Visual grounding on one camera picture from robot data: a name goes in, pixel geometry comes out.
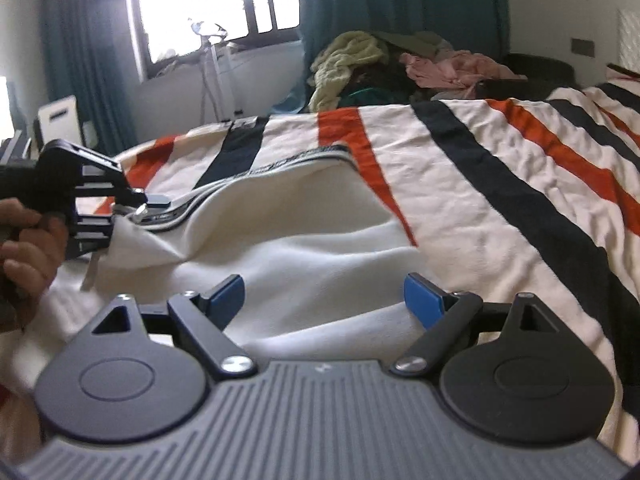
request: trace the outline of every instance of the striped blanket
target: striped blanket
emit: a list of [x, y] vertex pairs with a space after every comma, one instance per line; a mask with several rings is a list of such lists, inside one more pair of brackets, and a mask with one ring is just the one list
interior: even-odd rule
[[[640, 82], [558, 89], [547, 102], [425, 102], [211, 124], [119, 160], [132, 186], [177, 198], [336, 142], [350, 147], [442, 288], [498, 302], [535, 292], [591, 348], [616, 381], [600, 440], [635, 463]], [[108, 200], [85, 206], [110, 210]]]

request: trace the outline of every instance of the triangular cutout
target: triangular cutout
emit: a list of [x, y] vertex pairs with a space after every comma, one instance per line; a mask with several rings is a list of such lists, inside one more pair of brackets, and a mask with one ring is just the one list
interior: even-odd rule
[[556, 327], [533, 305], [525, 305], [520, 329], [527, 332], [558, 332]]
[[117, 306], [104, 318], [100, 325], [94, 328], [92, 334], [118, 334], [129, 330], [131, 330], [131, 323], [129, 322], [127, 307]]

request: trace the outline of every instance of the yellow towel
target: yellow towel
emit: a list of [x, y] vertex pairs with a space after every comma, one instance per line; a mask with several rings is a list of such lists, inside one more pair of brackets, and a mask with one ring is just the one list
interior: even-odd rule
[[340, 100], [338, 95], [347, 86], [354, 67], [386, 61], [385, 57], [376, 38], [361, 30], [345, 32], [335, 38], [311, 65], [314, 76], [309, 84], [316, 90], [311, 96], [309, 110], [335, 110]]

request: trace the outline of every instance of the pile of clothes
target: pile of clothes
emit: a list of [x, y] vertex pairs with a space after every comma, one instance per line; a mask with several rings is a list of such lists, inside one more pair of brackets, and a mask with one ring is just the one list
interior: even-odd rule
[[474, 99], [484, 79], [526, 79], [482, 54], [456, 51], [433, 32], [345, 32], [311, 65], [308, 110]]

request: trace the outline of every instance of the hand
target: hand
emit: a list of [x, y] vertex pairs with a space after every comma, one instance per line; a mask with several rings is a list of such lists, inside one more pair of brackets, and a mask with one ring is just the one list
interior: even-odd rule
[[18, 241], [0, 246], [0, 261], [6, 277], [26, 294], [17, 309], [24, 326], [33, 319], [41, 296], [65, 260], [68, 231], [56, 216], [27, 209], [15, 198], [0, 200], [1, 225], [21, 229]]

